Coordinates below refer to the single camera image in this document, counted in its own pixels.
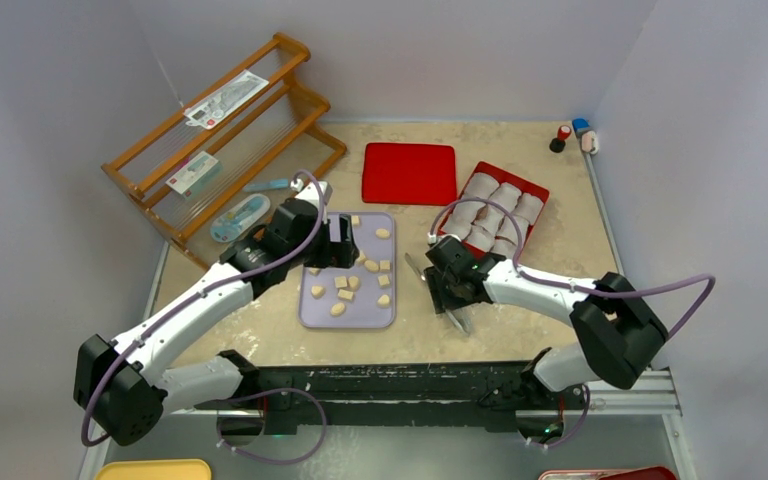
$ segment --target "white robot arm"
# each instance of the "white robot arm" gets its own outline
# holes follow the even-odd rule
[[[476,259],[453,236],[444,236],[426,256],[433,264],[425,270],[425,277],[437,313],[482,302],[516,305],[575,330],[577,343],[544,350],[532,362],[536,381],[552,392],[592,380],[629,389],[669,338],[667,329],[639,296],[607,299],[524,278],[604,292],[633,292],[622,275],[607,273],[599,280],[569,278],[515,266],[501,255]]]
[[[321,185],[327,201],[330,189],[324,182]],[[236,352],[221,352],[200,365],[169,366],[220,320],[282,282],[290,268],[354,264],[358,249],[350,218],[341,215],[339,241],[331,241],[324,220],[316,238],[299,255],[266,268],[307,241],[315,222],[327,218],[319,208],[319,196],[308,186],[279,206],[268,225],[235,242],[204,277],[163,310],[110,342],[97,335],[84,342],[78,354],[75,401],[117,443],[129,445],[164,414],[246,391],[247,372],[254,367]],[[501,256],[476,259],[454,237],[443,237],[426,256],[432,267],[425,275],[438,313],[480,302],[509,304],[575,329],[578,343],[547,349],[531,361],[523,372],[523,383],[529,388],[560,392],[599,379],[630,388],[666,342],[663,325],[640,299],[605,300],[540,285],[522,278],[514,264]],[[252,275],[241,279],[246,272]],[[595,289],[633,290],[616,274],[596,281],[528,272]],[[609,320],[606,313],[616,318]]]

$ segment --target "wooden rack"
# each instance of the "wooden rack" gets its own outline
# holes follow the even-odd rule
[[[263,70],[262,63],[267,63],[266,67],[269,67],[268,62],[263,62],[267,56],[277,60],[273,62],[277,64],[277,68],[270,75],[261,75],[269,81],[265,88],[213,129],[205,130],[187,125],[188,118],[184,116],[186,109],[244,70],[251,69],[260,74],[252,67],[258,64],[258,68]],[[346,152],[343,142],[325,132],[316,123],[331,108],[328,101],[302,85],[296,78],[296,69],[308,59],[310,51],[304,44],[282,33],[276,33],[271,41],[167,118],[151,133],[112,162],[102,165],[102,170],[143,212],[161,235],[202,268],[206,269],[214,259],[202,258],[194,253],[188,248],[188,242],[208,221],[219,214],[246,184],[302,134],[307,134],[333,149],[333,152],[314,169],[313,173],[317,177],[325,174]],[[291,123],[274,133],[274,138],[264,141],[263,148],[247,157],[247,160],[237,162],[233,168],[225,168],[223,165],[223,181],[212,180],[198,198],[186,201],[165,184],[165,180],[191,155],[200,151],[199,149],[215,155],[279,100],[289,103]],[[263,129],[257,129],[254,135],[260,137],[261,130]],[[174,205],[159,208],[163,202]]]

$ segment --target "red square mat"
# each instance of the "red square mat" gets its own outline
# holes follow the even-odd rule
[[[455,149],[419,143],[370,143],[363,162],[365,203],[448,205],[458,198]]]

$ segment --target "white wall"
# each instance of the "white wall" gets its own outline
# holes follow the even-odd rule
[[[78,346],[162,244],[99,166],[176,106],[126,0],[0,1],[0,479],[77,474]]]
[[[185,100],[276,31],[329,120],[591,115],[655,0],[131,0]]]
[[[700,478],[768,478],[768,1],[658,2],[595,124],[630,277],[719,276],[662,359]]]

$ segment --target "lavender tray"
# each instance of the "lavender tray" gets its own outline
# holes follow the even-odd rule
[[[360,217],[360,226],[353,229],[355,243],[369,260],[390,260],[390,271],[370,273],[363,265],[355,265],[348,269],[326,268],[319,275],[311,275],[305,269],[299,291],[299,321],[310,328],[384,328],[396,318],[396,222],[386,213],[329,213],[332,240],[339,238],[337,215],[340,213]],[[389,230],[390,238],[376,237],[375,231],[379,228]],[[378,286],[378,276],[384,273],[390,276],[390,285],[381,288]],[[337,299],[337,288],[334,287],[334,279],[339,276],[358,277],[360,289],[355,292],[354,301],[343,301],[346,311],[339,317],[332,317],[331,307],[341,301]],[[325,287],[322,298],[315,299],[311,295],[310,288],[314,285]],[[390,296],[390,306],[380,308],[376,302],[385,293]]]

